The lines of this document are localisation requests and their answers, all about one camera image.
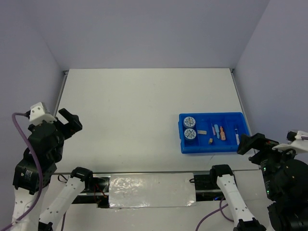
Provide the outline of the blue white marker pen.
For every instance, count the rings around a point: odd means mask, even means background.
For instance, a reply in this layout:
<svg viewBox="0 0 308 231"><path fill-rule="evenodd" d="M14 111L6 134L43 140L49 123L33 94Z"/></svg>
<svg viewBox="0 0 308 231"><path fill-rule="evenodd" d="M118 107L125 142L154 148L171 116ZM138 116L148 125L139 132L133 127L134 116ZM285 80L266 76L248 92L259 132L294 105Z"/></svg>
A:
<svg viewBox="0 0 308 231"><path fill-rule="evenodd" d="M235 128L234 128L234 132L235 132L237 145L239 145L240 144L240 136L239 136L239 131L238 131L237 126L235 126Z"/></svg>

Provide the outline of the blue transparent case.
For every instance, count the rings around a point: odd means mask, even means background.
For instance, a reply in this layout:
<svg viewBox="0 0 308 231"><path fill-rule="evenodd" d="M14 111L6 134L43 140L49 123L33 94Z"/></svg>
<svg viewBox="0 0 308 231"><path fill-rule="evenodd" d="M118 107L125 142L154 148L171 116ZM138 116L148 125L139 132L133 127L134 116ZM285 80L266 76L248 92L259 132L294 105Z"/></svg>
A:
<svg viewBox="0 0 308 231"><path fill-rule="evenodd" d="M215 124L214 125L214 129L215 129L216 137L218 139L220 139L220 129L219 129L219 126L217 124Z"/></svg>

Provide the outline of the grey speckled eraser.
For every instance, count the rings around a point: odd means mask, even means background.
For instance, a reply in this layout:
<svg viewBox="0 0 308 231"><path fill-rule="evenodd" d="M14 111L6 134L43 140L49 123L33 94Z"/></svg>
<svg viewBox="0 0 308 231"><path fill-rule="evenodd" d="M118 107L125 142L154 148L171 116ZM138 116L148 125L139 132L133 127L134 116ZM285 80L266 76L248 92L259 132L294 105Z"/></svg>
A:
<svg viewBox="0 0 308 231"><path fill-rule="evenodd" d="M198 132L198 134L207 134L206 130L198 130L197 132Z"/></svg>

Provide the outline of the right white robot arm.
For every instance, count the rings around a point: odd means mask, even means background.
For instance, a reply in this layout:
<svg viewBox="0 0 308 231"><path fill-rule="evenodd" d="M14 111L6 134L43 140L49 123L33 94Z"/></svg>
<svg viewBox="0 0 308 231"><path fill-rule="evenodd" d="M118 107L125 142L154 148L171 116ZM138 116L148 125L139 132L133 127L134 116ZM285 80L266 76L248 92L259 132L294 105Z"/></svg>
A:
<svg viewBox="0 0 308 231"><path fill-rule="evenodd" d="M250 212L243 200L231 168L215 165L210 170L209 183L220 188L234 221L235 231L306 231L308 229L308 165L296 155L307 153L308 134L289 131L287 144L267 139L256 133L241 135L237 153L251 149L257 153L249 161L261 167L267 198L270 226L266 228Z"/></svg>

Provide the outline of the blue slime jar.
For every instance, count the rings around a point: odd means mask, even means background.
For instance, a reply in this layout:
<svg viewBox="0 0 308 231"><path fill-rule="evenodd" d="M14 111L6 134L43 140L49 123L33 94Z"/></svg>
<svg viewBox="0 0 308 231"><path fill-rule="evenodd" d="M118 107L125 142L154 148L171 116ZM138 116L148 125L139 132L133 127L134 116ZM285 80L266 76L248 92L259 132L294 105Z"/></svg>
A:
<svg viewBox="0 0 308 231"><path fill-rule="evenodd" d="M187 116L183 119L183 126L186 129L194 129L196 126L196 120L192 116Z"/></svg>
<svg viewBox="0 0 308 231"><path fill-rule="evenodd" d="M183 132L186 143L194 143L197 141L197 133L193 128L187 128Z"/></svg>

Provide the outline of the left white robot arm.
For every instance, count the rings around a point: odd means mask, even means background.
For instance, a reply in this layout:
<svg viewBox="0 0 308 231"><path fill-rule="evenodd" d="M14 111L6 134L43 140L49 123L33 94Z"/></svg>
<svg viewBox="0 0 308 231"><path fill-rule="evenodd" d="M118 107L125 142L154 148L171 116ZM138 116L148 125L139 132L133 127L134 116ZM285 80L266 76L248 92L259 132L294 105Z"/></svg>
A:
<svg viewBox="0 0 308 231"><path fill-rule="evenodd" d="M26 149L14 170L11 231L55 231L64 222L65 214L76 197L94 187L93 172L76 167L50 204L45 205L56 165L63 157L64 142L82 130L77 115L66 109L59 113L66 119L65 123L53 116L43 103L31 106L28 112L21 114L29 120L29 136L17 123L19 113L12 115Z"/></svg>

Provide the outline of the orange transparent case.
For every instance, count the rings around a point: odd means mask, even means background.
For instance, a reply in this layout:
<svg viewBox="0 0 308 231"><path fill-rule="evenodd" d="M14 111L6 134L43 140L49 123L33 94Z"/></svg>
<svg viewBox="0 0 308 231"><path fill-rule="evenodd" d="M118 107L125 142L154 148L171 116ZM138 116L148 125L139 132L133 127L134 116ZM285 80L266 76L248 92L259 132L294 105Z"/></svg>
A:
<svg viewBox="0 0 308 231"><path fill-rule="evenodd" d="M225 141L226 140L226 136L225 136L225 132L224 132L224 129L222 126L219 127L219 131L220 131L220 139L222 141Z"/></svg>

